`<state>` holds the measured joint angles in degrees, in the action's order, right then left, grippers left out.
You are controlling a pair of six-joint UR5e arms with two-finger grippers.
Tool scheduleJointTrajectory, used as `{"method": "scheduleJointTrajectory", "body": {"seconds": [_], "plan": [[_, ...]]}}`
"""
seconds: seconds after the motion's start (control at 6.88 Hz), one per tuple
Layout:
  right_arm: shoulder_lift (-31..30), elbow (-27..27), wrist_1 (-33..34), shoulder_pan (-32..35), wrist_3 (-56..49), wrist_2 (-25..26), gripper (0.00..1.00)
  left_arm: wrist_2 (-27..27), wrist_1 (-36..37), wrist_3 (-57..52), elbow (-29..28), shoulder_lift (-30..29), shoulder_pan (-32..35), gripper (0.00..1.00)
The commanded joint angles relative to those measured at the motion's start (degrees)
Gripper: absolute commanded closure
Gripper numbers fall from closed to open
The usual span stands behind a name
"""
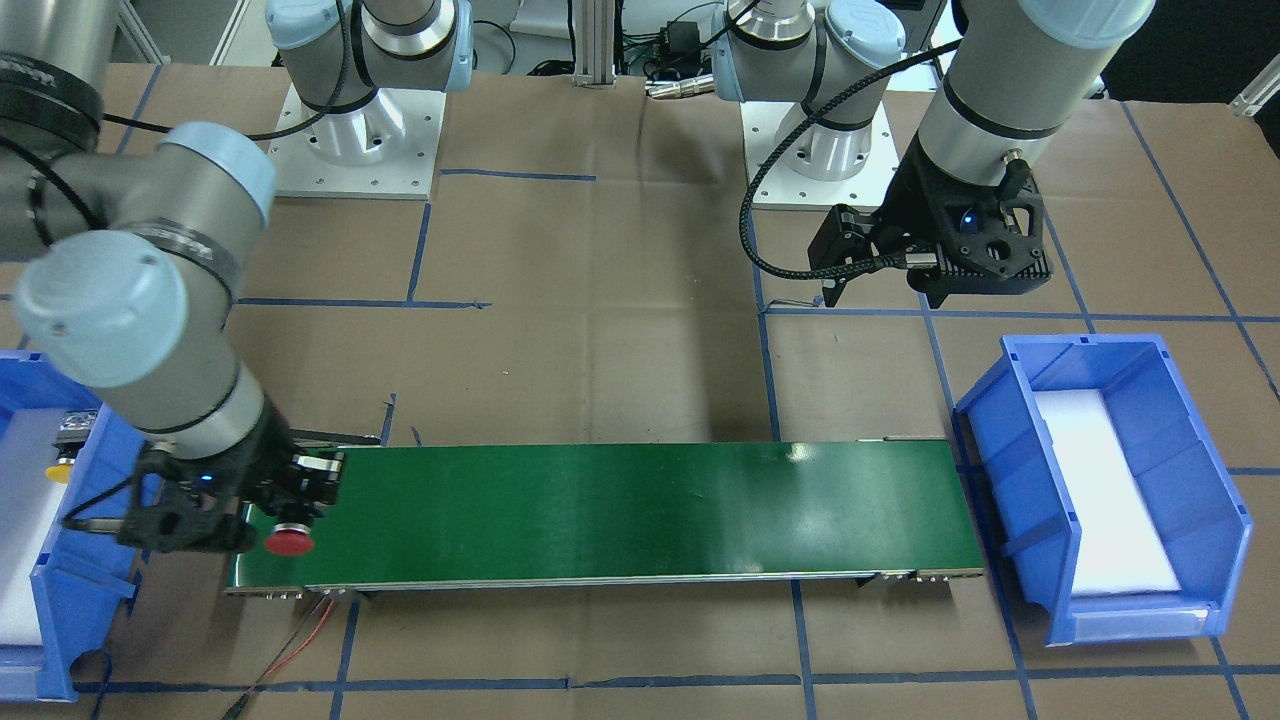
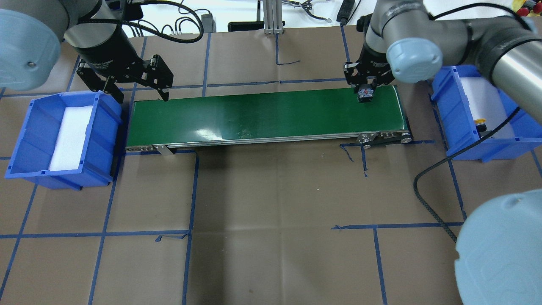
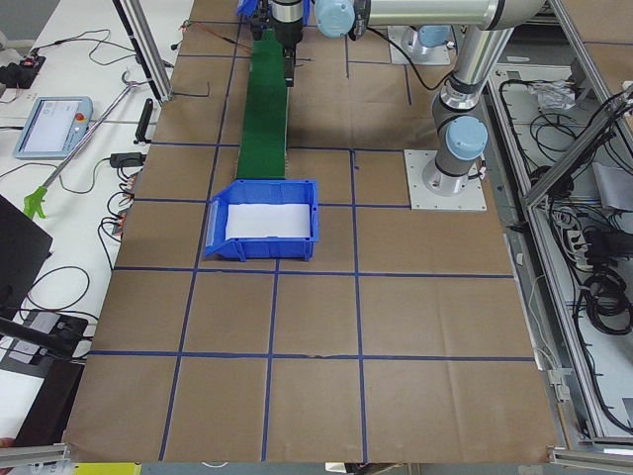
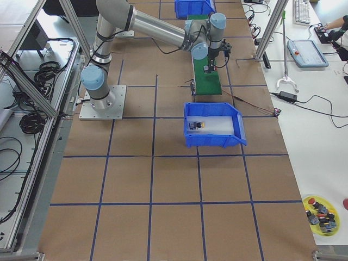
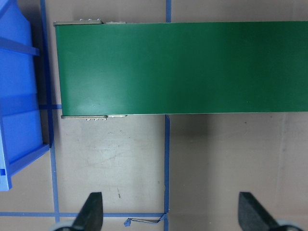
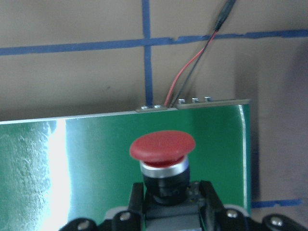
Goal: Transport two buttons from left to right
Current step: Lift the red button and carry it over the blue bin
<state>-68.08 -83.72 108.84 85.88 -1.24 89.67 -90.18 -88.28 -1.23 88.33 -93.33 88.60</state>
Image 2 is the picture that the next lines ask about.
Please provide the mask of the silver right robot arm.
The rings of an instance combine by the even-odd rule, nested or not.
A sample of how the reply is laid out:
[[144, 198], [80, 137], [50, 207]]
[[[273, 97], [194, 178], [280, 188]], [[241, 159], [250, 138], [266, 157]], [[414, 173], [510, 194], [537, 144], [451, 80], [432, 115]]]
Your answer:
[[453, 159], [514, 159], [541, 144], [541, 36], [526, 19], [540, 9], [473, 3], [432, 15], [421, 0], [379, 0], [357, 21], [360, 57], [344, 64], [360, 102], [394, 80], [432, 80], [448, 151], [414, 178], [413, 191], [456, 244], [464, 305], [540, 305], [541, 190], [483, 203], [455, 234], [418, 182]]

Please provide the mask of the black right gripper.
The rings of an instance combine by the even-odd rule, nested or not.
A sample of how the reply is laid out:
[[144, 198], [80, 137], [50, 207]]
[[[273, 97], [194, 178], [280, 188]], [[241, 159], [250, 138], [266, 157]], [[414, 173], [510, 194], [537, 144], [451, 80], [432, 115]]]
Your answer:
[[369, 84], [369, 79], [374, 80], [369, 90], [371, 99], [374, 97], [376, 89], [381, 85], [389, 85], [395, 80], [386, 54], [374, 50], [366, 42], [363, 44], [356, 62], [345, 62], [344, 75], [346, 82], [349, 85], [354, 85], [354, 93], [358, 102], [365, 102], [363, 85]]

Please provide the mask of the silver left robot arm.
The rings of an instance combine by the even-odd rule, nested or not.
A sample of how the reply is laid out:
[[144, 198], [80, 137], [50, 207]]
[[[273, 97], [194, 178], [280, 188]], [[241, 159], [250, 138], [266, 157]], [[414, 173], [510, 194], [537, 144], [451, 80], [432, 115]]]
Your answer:
[[121, 103], [121, 83], [153, 88], [168, 101], [174, 74], [159, 56], [143, 60], [106, 0], [2, 0], [1, 87], [30, 91], [44, 85], [67, 42], [80, 56], [76, 74], [90, 91]]

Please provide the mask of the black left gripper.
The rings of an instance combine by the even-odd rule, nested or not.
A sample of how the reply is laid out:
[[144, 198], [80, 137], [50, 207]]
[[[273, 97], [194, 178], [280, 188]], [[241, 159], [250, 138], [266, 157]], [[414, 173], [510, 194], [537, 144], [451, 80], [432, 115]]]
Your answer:
[[124, 32], [112, 32], [91, 47], [76, 43], [75, 49], [81, 58], [76, 73], [89, 89], [102, 91], [122, 104], [124, 93], [117, 83], [138, 83], [157, 90], [165, 102], [170, 100], [174, 74], [164, 59], [155, 54], [143, 60]]

